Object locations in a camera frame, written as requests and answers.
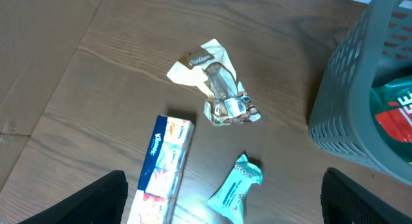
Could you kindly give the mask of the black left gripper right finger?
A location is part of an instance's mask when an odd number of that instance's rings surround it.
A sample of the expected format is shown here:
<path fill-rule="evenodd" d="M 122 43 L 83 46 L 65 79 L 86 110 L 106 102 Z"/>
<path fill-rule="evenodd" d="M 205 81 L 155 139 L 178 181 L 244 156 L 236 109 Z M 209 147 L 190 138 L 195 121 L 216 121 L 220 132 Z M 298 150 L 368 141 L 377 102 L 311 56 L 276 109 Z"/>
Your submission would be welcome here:
<path fill-rule="evenodd" d="M 411 218 L 329 167 L 321 185 L 324 224 L 411 224 Z"/>

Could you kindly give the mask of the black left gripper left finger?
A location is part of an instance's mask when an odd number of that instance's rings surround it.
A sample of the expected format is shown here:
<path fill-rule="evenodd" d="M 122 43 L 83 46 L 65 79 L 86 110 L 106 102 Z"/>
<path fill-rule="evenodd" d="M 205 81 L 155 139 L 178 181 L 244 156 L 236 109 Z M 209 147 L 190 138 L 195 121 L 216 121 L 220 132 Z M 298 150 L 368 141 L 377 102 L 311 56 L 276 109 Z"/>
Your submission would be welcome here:
<path fill-rule="evenodd" d="M 114 170 L 21 224 L 120 224 L 127 194 L 124 171 Z"/>

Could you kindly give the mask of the green instant coffee bag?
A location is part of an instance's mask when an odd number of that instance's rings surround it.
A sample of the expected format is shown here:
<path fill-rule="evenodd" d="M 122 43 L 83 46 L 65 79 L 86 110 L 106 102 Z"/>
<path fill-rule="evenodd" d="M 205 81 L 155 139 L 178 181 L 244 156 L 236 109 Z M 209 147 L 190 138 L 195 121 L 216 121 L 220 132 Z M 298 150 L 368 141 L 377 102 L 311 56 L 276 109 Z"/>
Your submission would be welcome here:
<path fill-rule="evenodd" d="M 370 110 L 385 143 L 411 163 L 411 76 L 371 88 Z"/>

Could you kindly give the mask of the mint green snack bar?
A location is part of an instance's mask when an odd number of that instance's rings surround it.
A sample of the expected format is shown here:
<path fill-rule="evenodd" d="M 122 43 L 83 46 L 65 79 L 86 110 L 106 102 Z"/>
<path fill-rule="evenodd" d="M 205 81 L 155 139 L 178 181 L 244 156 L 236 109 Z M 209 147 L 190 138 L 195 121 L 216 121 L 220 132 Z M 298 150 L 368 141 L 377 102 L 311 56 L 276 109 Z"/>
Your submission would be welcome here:
<path fill-rule="evenodd" d="M 225 216 L 233 224 L 244 224 L 243 201 L 252 184 L 261 184 L 261 169 L 242 154 L 221 187 L 208 200 L 208 206 Z"/>

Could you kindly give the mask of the beige snack bag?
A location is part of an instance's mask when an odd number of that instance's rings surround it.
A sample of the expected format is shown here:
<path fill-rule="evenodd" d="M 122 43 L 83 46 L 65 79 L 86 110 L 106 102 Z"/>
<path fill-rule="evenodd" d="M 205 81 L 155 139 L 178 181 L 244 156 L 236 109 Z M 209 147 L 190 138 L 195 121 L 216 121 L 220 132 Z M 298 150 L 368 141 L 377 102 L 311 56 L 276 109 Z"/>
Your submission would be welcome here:
<path fill-rule="evenodd" d="M 197 87 L 206 95 L 203 113 L 214 126 L 255 122 L 261 118 L 237 79 L 226 49 L 216 39 L 182 55 L 167 77 L 176 84 Z"/>

